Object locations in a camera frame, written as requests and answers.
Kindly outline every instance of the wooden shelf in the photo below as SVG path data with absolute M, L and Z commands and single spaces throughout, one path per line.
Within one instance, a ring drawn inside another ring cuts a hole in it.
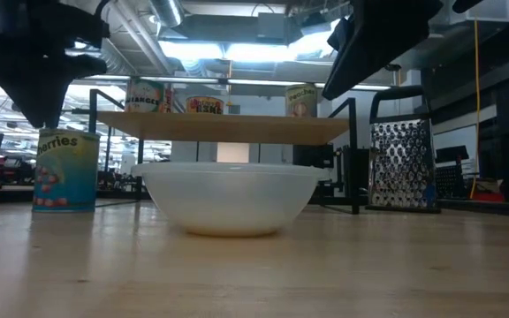
M 97 120 L 144 140 L 323 145 L 349 129 L 335 118 L 99 111 Z

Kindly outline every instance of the white plastic bowl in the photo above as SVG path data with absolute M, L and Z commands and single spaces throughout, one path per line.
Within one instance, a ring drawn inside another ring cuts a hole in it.
M 144 163 L 155 204 L 187 231 L 215 236 L 272 233 L 308 204 L 325 170 L 244 163 Z

